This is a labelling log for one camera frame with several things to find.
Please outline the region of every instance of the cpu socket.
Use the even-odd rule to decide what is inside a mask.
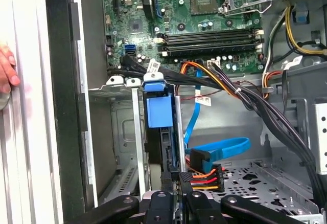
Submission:
[[[217,0],[191,0],[191,14],[213,14],[218,12]]]

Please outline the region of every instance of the screw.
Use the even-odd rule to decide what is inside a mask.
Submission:
[[[199,192],[194,192],[192,195],[193,195],[194,197],[200,197],[200,196],[201,196],[201,194],[200,194]]]
[[[131,199],[130,197],[127,197],[127,198],[124,199],[123,202],[126,203],[126,204],[130,204],[131,202],[133,202],[133,199]]]
[[[231,202],[232,204],[234,204],[234,203],[237,202],[236,198],[234,198],[234,197],[229,197],[227,200],[228,200],[229,202]]]
[[[159,194],[158,194],[158,197],[165,197],[166,195],[163,193],[163,192],[160,192]]]

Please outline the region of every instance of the blue plastic latch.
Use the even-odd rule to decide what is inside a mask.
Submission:
[[[162,92],[165,89],[165,82],[147,82],[144,84],[145,92]]]
[[[173,126],[172,98],[156,97],[147,99],[149,128]]]

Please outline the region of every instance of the motherboard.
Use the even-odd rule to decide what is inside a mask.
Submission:
[[[257,0],[104,0],[108,66],[120,68],[129,54],[147,67],[151,59],[179,71],[185,61],[215,64],[227,74],[262,72]]]

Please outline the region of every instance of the chip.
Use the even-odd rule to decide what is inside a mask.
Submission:
[[[131,34],[143,33],[143,22],[141,19],[131,19],[129,21],[129,30]]]
[[[191,14],[214,14],[218,12],[217,0],[190,0]]]

